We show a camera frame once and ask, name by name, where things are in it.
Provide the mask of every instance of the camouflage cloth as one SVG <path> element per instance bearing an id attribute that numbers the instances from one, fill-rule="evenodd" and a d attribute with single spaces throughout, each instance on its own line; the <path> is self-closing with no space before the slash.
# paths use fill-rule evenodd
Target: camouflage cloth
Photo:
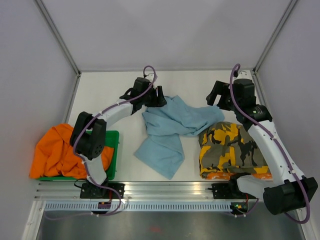
<path id="1" fill-rule="evenodd" d="M 263 175 L 271 177 L 256 142 L 242 125 L 218 122 L 200 133 L 199 144 L 200 176 L 204 179 L 217 178 L 215 173 L 231 176 L 244 172 L 262 179 Z"/>

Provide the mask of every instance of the light blue towel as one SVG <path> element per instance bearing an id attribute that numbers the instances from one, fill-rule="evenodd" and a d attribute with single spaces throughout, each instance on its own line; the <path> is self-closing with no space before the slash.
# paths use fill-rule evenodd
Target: light blue towel
<path id="1" fill-rule="evenodd" d="M 190 107 L 179 97 L 165 97 L 163 107 L 148 107 L 142 116 L 149 137 L 134 155 L 167 179 L 185 159 L 179 135 L 197 136 L 225 119 L 217 106 Z"/>

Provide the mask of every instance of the metal frame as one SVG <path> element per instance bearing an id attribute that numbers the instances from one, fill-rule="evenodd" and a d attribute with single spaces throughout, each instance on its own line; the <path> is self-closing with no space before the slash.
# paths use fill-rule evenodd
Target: metal frame
<path id="1" fill-rule="evenodd" d="M 50 13 L 48 12 L 45 4 L 42 0 L 33 0 L 39 11 L 41 12 L 45 22 L 47 23 L 50 31 L 55 37 L 59 44 L 63 54 L 65 55 L 70 66 L 76 73 L 77 79 L 74 83 L 73 91 L 70 95 L 69 104 L 66 108 L 64 122 L 67 122 L 70 117 L 70 112 L 75 100 L 79 80 L 81 76 L 81 70 L 78 68 L 74 61 L 68 47 L 66 46 L 61 34 L 59 33 Z M 259 69 L 261 68 L 266 56 L 268 55 L 273 44 L 277 40 L 280 32 L 284 25 L 292 14 L 295 6 L 299 0 L 291 0 L 285 9 L 281 19 L 279 20 L 275 30 L 273 31 L 270 39 L 264 47 L 255 67 L 251 70 L 253 82 L 256 86 L 257 96 L 261 104 L 268 107 L 268 103 L 265 99 L 265 94 L 259 80 Z M 124 199 L 132 203 L 226 203 L 225 200 L 213 199 L 213 194 L 208 188 L 211 186 L 212 181 L 197 181 L 197 182 L 122 182 L 125 185 Z M 34 196 L 34 202 L 30 215 L 26 224 L 25 231 L 22 239 L 36 239 L 39 230 L 41 218 L 43 216 L 44 208 L 46 207 L 47 201 L 76 201 L 82 203 L 85 200 L 80 199 L 80 189 L 74 187 L 74 182 L 49 182 L 41 181 L 38 183 L 36 194 Z M 235 199 L 235 202 L 242 201 L 242 199 Z M 303 218 L 304 214 L 300 210 L 297 211 L 300 219 Z M 313 227 L 308 222 L 302 226 L 303 233 L 306 239 L 316 239 Z"/>
<path id="2" fill-rule="evenodd" d="M 42 14 L 46 24 L 48 25 L 50 31 L 52 32 L 54 38 L 56 39 L 57 43 L 59 44 L 65 58 L 69 62 L 70 66 L 74 70 L 75 74 L 77 77 L 81 74 L 79 68 L 77 67 L 77 64 L 75 60 L 73 59 L 70 51 L 67 48 L 67 45 L 63 38 L 61 37 L 61 34 L 59 33 L 50 13 L 48 12 L 48 9 L 46 8 L 45 4 L 43 3 L 42 0 L 33 0 L 35 5 L 37 6 L 38 10 Z"/>
<path id="3" fill-rule="evenodd" d="M 264 47 L 262 54 L 260 55 L 255 67 L 253 68 L 254 73 L 257 73 L 259 71 L 259 69 L 260 69 L 261 65 L 263 64 L 266 56 L 268 55 L 271 47 L 273 46 L 273 44 L 277 40 L 281 30 L 284 28 L 287 20 L 289 19 L 290 15 L 292 14 L 292 12 L 295 9 L 298 2 L 299 2 L 299 0 L 290 0 L 283 15 L 280 18 L 280 21 L 278 22 L 271 37 L 269 38 L 269 41 L 267 42 L 266 46 Z"/>
<path id="4" fill-rule="evenodd" d="M 166 72 L 175 72 L 175 71 L 230 71 L 230 67 L 177 67 L 177 68 L 167 68 L 167 67 L 157 67 L 156 71 L 166 71 Z M 251 70 L 252 66 L 242 66 L 241 70 Z M 141 72 L 142 68 L 126 68 L 126 69 L 112 69 L 112 70 L 89 70 L 84 69 L 82 73 L 112 73 L 112 72 Z"/>
<path id="5" fill-rule="evenodd" d="M 63 117 L 63 122 L 64 123 L 68 123 L 68 121 L 69 121 L 70 113 L 71 113 L 72 107 L 73 107 L 74 102 L 75 102 L 76 93 L 77 93 L 77 90 L 78 90 L 80 78 L 81 78 L 81 73 L 77 74 L 76 80 L 73 83 L 73 88 L 72 88 L 73 90 L 72 90 L 72 93 L 70 94 L 68 105 L 67 105 L 67 108 L 65 109 L 65 114 L 64 114 L 64 117 Z"/>

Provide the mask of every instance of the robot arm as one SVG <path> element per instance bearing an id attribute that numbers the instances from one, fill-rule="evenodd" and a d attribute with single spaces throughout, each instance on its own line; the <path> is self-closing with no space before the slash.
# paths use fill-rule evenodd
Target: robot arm
<path id="1" fill-rule="evenodd" d="M 143 105 L 146 107 L 163 107 L 167 104 L 161 86 L 151 87 L 142 97 L 135 99 L 145 92 L 150 84 L 151 82 L 148 79 L 138 77 L 134 81 L 133 87 L 128 89 L 115 104 L 111 105 L 116 105 L 115 107 L 110 108 L 105 113 L 101 112 L 90 124 L 88 129 L 92 129 L 91 134 L 85 132 L 78 140 L 75 152 L 80 154 L 85 161 L 89 182 L 101 185 L 107 178 L 102 160 L 99 157 L 104 149 L 106 129 L 117 121 L 134 114 Z M 75 145 L 77 138 L 95 115 L 85 111 L 79 114 L 70 138 L 71 146 Z"/>
<path id="2" fill-rule="evenodd" d="M 234 105 L 229 83 L 217 81 L 211 93 L 206 97 L 207 103 L 208 105 L 213 105 L 216 97 L 221 95 L 217 106 L 220 109 L 235 113 L 236 119 L 258 145 L 268 164 L 273 182 L 264 181 L 246 173 L 240 173 L 230 178 L 230 186 L 235 186 L 235 189 L 232 190 L 248 193 L 256 198 L 263 199 L 267 209 L 274 215 L 305 207 L 306 201 L 301 186 L 293 174 L 296 174 L 301 181 L 309 201 L 318 188 L 316 180 L 313 177 L 306 178 L 290 157 L 277 134 L 275 124 L 268 109 L 263 105 L 256 104 L 255 85 L 252 81 L 246 79 L 242 75 L 242 72 L 239 75 L 235 72 L 234 77 L 236 79 L 232 84 L 232 88 L 237 105 L 246 115 L 272 132 L 273 138 L 261 126 L 254 124 L 244 116 L 239 111 L 239 108 Z M 281 151 L 276 143 L 282 147 L 284 152 Z M 288 158 L 293 170 L 289 168 L 284 154 Z"/>

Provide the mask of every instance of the white tabletop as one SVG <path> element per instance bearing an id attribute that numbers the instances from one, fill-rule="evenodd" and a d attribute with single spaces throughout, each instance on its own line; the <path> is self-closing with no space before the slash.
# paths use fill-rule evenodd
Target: white tabletop
<path id="1" fill-rule="evenodd" d="M 159 71 L 155 85 L 161 85 L 165 96 L 179 95 L 191 107 L 206 107 L 206 96 L 216 81 L 229 82 L 230 72 L 216 71 Z M 141 72 L 85 72 L 82 73 L 68 123 L 76 123 L 79 113 L 95 113 L 113 104 L 131 88 Z M 120 133 L 116 174 L 114 181 L 168 181 L 167 178 L 144 164 L 134 156 L 134 152 L 147 138 L 146 127 L 141 113 L 126 117 L 108 130 Z M 223 111 L 225 121 L 237 123 L 231 111 Z M 203 181 L 199 176 L 200 146 L 198 137 L 180 136 L 185 159 L 171 181 Z"/>

